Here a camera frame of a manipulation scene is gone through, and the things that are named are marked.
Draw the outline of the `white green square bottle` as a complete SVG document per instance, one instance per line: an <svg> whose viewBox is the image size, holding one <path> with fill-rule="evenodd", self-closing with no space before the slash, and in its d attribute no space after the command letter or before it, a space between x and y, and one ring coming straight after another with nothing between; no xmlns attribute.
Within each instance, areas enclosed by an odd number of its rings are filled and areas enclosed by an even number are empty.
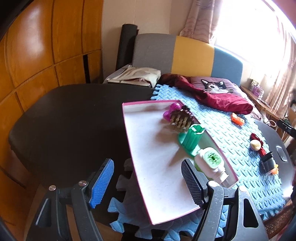
<svg viewBox="0 0 296 241"><path fill-rule="evenodd" d="M197 170L203 172L207 178L218 184L222 184L229 176L224 167L224 160L212 147L198 150L194 162Z"/></svg>

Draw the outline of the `red metallic case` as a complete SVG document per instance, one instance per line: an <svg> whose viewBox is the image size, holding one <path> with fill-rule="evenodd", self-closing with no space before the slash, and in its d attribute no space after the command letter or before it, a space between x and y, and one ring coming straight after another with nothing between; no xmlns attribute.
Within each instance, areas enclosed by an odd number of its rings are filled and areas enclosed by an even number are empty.
<svg viewBox="0 0 296 241"><path fill-rule="evenodd" d="M250 148L253 151L258 152L260 157L263 157L267 154L263 148L263 141L255 133L250 135Z"/></svg>

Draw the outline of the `cream yellow egg shaped object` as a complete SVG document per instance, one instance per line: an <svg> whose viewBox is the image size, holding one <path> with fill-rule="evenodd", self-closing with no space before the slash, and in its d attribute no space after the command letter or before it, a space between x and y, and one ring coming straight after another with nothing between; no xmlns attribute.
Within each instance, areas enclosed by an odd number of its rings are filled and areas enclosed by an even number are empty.
<svg viewBox="0 0 296 241"><path fill-rule="evenodd" d="M257 152L262 148L262 144L259 140L253 139L250 141L250 148Z"/></svg>

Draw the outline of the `green plastic cup holder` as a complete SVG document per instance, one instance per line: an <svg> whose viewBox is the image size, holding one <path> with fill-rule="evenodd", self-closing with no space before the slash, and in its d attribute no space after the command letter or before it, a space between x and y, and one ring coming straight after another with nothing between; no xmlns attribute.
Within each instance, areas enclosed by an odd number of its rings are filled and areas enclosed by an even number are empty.
<svg viewBox="0 0 296 241"><path fill-rule="evenodd" d="M185 133L178 134L178 142L191 157L195 157L201 149L198 144L204 132L205 128L201 124L193 124Z"/></svg>

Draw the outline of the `orange linked cube blocks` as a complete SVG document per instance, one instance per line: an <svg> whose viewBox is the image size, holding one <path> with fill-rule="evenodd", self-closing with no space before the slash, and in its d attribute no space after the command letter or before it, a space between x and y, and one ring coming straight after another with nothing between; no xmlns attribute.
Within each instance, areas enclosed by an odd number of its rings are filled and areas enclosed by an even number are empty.
<svg viewBox="0 0 296 241"><path fill-rule="evenodd" d="M236 125L243 126L245 124L244 119L242 119L241 117L239 117L235 113L232 113L231 116L230 116L230 118L231 118L231 121L233 123L235 123Z"/></svg>

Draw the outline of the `brown mushroom wooden massager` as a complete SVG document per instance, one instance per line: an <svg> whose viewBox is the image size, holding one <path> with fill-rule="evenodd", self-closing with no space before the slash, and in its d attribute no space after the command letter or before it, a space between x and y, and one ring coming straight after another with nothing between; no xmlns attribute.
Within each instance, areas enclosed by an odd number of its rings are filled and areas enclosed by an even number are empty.
<svg viewBox="0 0 296 241"><path fill-rule="evenodd" d="M170 124L179 133L185 133L195 124L194 116L190 109L184 105L181 109L176 109L170 114Z"/></svg>

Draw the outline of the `purple perforated plastic toy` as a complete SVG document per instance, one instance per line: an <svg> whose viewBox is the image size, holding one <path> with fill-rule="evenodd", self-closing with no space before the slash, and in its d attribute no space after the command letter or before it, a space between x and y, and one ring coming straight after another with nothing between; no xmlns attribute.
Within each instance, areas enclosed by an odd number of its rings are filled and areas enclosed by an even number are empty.
<svg viewBox="0 0 296 241"><path fill-rule="evenodd" d="M163 113L163 118L167 121L170 121L171 113L175 110L181 110L182 106L178 102L174 102L170 105L169 110Z"/></svg>

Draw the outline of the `black grey cylindrical jar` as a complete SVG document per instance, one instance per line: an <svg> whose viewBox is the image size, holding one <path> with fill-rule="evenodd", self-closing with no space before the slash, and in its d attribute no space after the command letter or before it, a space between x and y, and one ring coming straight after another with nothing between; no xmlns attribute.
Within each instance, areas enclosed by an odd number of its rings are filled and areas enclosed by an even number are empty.
<svg viewBox="0 0 296 241"><path fill-rule="evenodd" d="M264 174L270 174L275 168L273 152L269 152L260 157L260 169Z"/></svg>

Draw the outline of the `orange plastic track piece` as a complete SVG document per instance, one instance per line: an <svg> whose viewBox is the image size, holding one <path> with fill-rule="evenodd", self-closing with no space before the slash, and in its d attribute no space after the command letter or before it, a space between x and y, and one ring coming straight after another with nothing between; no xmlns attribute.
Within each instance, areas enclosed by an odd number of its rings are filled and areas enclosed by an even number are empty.
<svg viewBox="0 0 296 241"><path fill-rule="evenodd" d="M271 170L271 174L277 175L278 174L278 164L274 165L274 168Z"/></svg>

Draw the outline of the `grey round stool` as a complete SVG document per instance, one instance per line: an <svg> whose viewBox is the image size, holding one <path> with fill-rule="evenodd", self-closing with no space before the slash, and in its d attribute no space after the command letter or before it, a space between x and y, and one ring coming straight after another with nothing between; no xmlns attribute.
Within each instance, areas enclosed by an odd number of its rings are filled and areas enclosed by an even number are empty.
<svg viewBox="0 0 296 241"><path fill-rule="evenodd" d="M273 157L275 162L278 164L279 168L279 178L281 179L281 187L285 189L292 185L292 180L295 172L295 168L288 156L287 149L284 146L278 133L270 126L254 120L258 125L259 130L262 132L266 143L269 146L269 150L273 152Z"/></svg>

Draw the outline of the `wooden side shelf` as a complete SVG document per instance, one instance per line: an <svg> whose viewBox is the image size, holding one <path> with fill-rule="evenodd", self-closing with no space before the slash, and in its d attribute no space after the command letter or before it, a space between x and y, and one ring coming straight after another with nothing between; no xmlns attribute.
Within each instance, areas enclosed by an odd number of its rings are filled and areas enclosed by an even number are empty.
<svg viewBox="0 0 296 241"><path fill-rule="evenodd" d="M260 99L258 99L248 88L240 85L240 89L248 96L248 98L254 103L259 111L265 112L267 118L271 118L274 121L280 119L280 117L266 104L264 104Z"/></svg>

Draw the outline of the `blue foam puzzle mat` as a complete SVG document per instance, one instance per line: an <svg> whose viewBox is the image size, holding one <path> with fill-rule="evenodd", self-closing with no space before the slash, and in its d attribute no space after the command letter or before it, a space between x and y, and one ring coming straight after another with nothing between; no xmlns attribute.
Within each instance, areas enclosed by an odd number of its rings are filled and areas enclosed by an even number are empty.
<svg viewBox="0 0 296 241"><path fill-rule="evenodd" d="M266 142L267 135L261 133L253 118L246 116L246 124L241 128L236 127L230 123L228 113L201 105L188 92L168 85L158 84L151 99L180 100L192 110L226 155L238 176L238 185L244 185L250 192L263 220L268 220L283 209L285 200L281 188L283 184L281 178L279 175L260 174L259 155L248 147L249 136L251 133L255 133L263 140L266 151L270 151L271 148ZM202 212L197 210L167 223L151 225L147 214L145 214L143 201L140 200L135 176L130 179L120 176L116 187L126 189L124 201L119 202L112 198L108 207L108 212L119 214L118 219L110 224L116 232L125 232L126 229L123 225L129 224L138 227L134 234L135 237L150 240L152 239L152 230L164 230L166 231L165 240L180 240L180 232L193 235L200 223Z"/></svg>

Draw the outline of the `purple box on shelf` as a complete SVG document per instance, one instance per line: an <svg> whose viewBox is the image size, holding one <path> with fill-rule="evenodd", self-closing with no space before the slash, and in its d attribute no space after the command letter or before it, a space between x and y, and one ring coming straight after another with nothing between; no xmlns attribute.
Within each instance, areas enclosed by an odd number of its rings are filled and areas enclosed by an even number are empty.
<svg viewBox="0 0 296 241"><path fill-rule="evenodd" d="M258 99L262 99L264 95L264 90L261 86L259 86L259 83L255 80L251 80L249 90L251 93L253 93Z"/></svg>

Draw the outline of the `dark red folded blanket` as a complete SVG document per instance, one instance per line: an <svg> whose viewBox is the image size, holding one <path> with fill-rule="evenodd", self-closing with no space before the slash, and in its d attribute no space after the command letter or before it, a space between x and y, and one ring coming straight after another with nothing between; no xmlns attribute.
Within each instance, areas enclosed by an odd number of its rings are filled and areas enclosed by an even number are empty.
<svg viewBox="0 0 296 241"><path fill-rule="evenodd" d="M253 106L243 97L231 93L208 93L206 90L194 87L194 84L189 81L189 77L182 75L164 74L158 80L158 84L185 90L201 104L217 110L236 114L250 114L253 110Z"/></svg>

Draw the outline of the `black low table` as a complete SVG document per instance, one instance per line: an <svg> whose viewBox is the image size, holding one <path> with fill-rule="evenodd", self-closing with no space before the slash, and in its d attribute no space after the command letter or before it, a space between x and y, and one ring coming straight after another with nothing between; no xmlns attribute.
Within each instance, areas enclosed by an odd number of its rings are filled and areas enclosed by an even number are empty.
<svg viewBox="0 0 296 241"><path fill-rule="evenodd" d="M114 174L130 157L122 104L153 90L121 84L74 84L40 98L9 133L11 149L45 185L72 186L112 159Z"/></svg>

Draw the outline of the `purple cat face pillow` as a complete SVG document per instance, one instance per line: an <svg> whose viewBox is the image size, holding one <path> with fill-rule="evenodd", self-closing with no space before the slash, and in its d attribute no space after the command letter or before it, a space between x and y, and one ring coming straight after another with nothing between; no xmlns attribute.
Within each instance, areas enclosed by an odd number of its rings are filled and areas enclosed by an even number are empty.
<svg viewBox="0 0 296 241"><path fill-rule="evenodd" d="M243 97L241 89L228 79L214 77L190 77L194 87L205 90L210 94L229 93Z"/></svg>

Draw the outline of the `beige canvas bag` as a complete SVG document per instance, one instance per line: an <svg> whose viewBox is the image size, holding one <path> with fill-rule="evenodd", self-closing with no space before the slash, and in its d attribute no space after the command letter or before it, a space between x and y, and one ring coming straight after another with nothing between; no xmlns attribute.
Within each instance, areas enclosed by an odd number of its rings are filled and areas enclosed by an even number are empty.
<svg viewBox="0 0 296 241"><path fill-rule="evenodd" d="M161 71L149 67L133 67L128 64L107 76L104 84L128 84L154 88L161 77Z"/></svg>

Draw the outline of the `grey yellow blue headboard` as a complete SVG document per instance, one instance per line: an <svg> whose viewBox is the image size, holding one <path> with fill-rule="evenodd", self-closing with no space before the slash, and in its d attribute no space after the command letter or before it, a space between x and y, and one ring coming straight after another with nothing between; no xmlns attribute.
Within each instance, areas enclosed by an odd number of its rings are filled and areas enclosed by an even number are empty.
<svg viewBox="0 0 296 241"><path fill-rule="evenodd" d="M202 41L168 34L139 34L133 67L158 69L162 74L214 77L240 85L243 64L231 54Z"/></svg>

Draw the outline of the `pink patterned curtain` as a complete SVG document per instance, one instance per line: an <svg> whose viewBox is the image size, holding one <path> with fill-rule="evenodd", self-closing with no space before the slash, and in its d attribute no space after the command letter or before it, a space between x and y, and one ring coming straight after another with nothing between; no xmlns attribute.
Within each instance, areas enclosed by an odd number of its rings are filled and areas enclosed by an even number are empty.
<svg viewBox="0 0 296 241"><path fill-rule="evenodd" d="M214 40L221 6L221 0L193 1L180 36L211 44Z"/></svg>

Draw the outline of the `black rolled yoga mat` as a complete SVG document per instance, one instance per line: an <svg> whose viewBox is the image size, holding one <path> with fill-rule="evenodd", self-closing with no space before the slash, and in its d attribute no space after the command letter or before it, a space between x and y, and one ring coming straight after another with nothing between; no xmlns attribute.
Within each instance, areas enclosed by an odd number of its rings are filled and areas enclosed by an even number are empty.
<svg viewBox="0 0 296 241"><path fill-rule="evenodd" d="M116 70L132 63L135 38L138 34L137 25L124 24L121 28L116 60Z"/></svg>

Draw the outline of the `wooden panel wardrobe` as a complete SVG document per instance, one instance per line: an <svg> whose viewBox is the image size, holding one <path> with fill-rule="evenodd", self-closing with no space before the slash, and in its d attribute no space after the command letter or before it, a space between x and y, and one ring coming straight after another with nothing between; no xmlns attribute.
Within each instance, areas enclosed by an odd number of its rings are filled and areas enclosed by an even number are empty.
<svg viewBox="0 0 296 241"><path fill-rule="evenodd" d="M1 218L23 240L36 184L9 132L50 90L102 81L102 1L33 1L1 38Z"/></svg>

